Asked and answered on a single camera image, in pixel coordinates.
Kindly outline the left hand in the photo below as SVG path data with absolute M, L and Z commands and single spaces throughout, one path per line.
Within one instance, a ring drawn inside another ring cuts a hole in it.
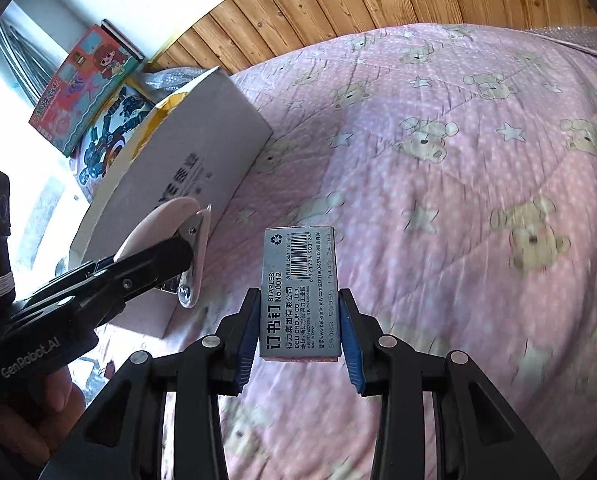
M 44 378 L 40 401 L 22 408 L 0 405 L 0 444 L 27 463 L 42 467 L 84 411 L 84 393 L 64 366 Z

